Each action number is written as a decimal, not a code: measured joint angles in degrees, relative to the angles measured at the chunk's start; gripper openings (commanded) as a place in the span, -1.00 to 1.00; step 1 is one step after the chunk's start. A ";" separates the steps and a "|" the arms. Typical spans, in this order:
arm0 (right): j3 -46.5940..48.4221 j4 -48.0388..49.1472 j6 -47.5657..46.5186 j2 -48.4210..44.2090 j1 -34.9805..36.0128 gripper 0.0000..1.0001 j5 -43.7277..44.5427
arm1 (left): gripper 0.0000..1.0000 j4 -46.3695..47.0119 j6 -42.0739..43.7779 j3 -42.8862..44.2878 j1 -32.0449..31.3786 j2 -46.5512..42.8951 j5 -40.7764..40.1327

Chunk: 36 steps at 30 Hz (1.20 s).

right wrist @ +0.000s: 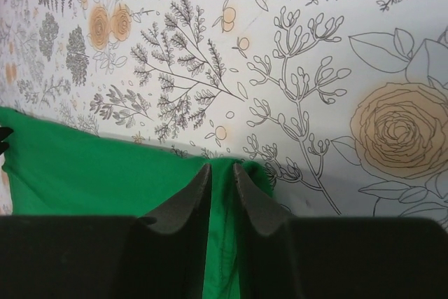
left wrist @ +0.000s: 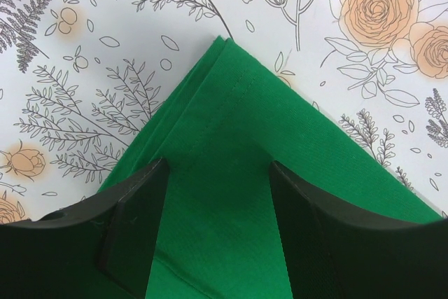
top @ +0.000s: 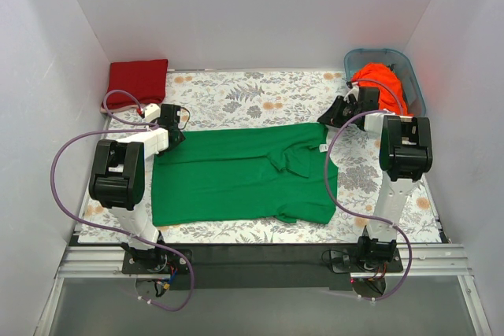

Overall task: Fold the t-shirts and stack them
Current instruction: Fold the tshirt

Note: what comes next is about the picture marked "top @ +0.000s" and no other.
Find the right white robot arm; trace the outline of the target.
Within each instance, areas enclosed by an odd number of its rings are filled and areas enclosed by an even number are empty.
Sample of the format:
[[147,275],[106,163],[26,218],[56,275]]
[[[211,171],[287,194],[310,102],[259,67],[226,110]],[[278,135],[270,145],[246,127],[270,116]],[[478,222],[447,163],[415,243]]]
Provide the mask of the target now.
[[399,263],[397,252],[398,222],[407,198],[433,162],[431,124],[426,116],[406,116],[379,108],[380,90],[360,88],[336,97],[319,123],[338,129],[337,135],[350,124],[363,131],[380,135],[379,163],[383,172],[373,214],[355,244],[329,253],[334,272],[351,272],[359,268],[374,271],[389,263]]

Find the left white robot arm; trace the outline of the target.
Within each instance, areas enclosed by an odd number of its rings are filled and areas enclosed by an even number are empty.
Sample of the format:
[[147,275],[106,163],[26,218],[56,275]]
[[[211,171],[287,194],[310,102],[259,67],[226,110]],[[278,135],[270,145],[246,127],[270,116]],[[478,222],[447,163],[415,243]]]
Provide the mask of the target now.
[[180,105],[150,104],[141,112],[148,124],[143,131],[97,143],[91,168],[89,193],[92,199],[116,217],[127,233],[126,247],[142,251],[140,263],[158,273],[168,262],[167,253],[157,247],[160,231],[145,209],[138,207],[146,189],[146,160],[176,148],[184,139],[180,127]]

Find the green t-shirt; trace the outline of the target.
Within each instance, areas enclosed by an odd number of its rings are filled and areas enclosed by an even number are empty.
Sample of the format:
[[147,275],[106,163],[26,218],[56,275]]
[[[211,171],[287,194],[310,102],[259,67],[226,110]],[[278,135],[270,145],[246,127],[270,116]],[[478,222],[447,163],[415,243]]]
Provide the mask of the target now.
[[319,151],[327,133],[318,123],[187,132],[154,159],[154,225],[264,217],[329,223],[335,205],[324,182],[335,190],[338,168]]

